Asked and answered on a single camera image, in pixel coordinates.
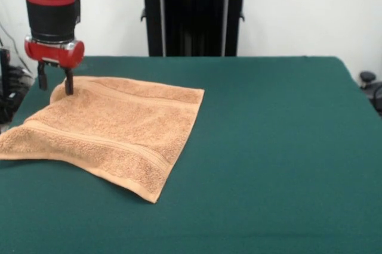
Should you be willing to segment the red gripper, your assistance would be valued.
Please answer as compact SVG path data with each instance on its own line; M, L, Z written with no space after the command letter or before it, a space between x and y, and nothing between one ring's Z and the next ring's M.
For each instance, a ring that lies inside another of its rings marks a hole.
M78 67L84 59L85 45L82 41L74 40L66 44L44 44L34 40L31 36L26 36L24 49L29 58L38 62L38 84L39 89L46 91L47 76L45 74L45 63L56 63L64 69L65 93L73 95L73 72L72 69Z

